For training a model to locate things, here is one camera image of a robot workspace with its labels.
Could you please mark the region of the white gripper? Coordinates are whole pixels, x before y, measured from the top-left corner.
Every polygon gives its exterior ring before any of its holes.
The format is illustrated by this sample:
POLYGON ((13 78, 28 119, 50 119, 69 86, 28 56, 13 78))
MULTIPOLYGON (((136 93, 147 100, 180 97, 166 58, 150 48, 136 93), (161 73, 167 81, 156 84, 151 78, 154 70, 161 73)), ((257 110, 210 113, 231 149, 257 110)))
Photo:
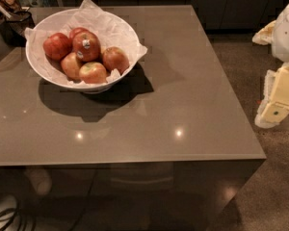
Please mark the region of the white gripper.
POLYGON ((289 115, 289 4, 277 17, 253 37, 259 45, 272 44, 272 54, 284 62, 277 71, 268 70, 263 94, 254 123, 260 128, 273 128, 289 115))

